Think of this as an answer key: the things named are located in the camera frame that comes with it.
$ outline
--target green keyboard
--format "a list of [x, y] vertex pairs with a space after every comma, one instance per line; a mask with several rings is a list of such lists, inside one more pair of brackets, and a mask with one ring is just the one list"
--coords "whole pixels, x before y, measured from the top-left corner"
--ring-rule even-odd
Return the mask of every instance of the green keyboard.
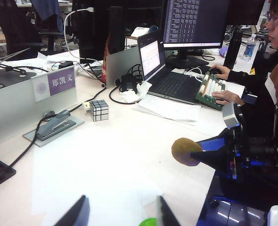
[[212, 97], [212, 93], [214, 91], [225, 90], [225, 83], [225, 80], [221, 80], [214, 74], [206, 72], [199, 91], [196, 94], [196, 99], [210, 107], [221, 111], [223, 106], [215, 102], [217, 99]]

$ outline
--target name plate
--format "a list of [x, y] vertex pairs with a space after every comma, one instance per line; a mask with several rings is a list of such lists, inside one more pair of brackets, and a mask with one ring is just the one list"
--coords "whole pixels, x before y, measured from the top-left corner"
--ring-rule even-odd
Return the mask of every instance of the name plate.
[[35, 101], [75, 88], [74, 66], [31, 78]]

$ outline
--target glasses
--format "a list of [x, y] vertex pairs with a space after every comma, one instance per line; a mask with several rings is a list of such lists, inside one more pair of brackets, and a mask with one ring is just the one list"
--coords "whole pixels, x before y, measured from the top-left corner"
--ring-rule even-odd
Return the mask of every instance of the glasses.
[[269, 22], [270, 20], [273, 20], [274, 23], [278, 25], [278, 15], [273, 14], [273, 13], [271, 13], [271, 12], [267, 12], [266, 16], [267, 16], [268, 22]]

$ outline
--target water bottle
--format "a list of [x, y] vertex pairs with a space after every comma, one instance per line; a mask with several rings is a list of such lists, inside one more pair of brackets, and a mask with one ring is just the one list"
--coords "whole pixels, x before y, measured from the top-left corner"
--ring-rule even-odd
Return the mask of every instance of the water bottle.
[[256, 34], [252, 34], [247, 41], [246, 50], [244, 52], [244, 61], [249, 61], [251, 59], [255, 45], [256, 45]]

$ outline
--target purple name tag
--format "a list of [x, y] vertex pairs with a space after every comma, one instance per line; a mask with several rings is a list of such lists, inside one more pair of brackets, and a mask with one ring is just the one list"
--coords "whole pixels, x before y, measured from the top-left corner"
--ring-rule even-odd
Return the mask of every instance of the purple name tag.
[[48, 75], [50, 96], [75, 87], [74, 67]]

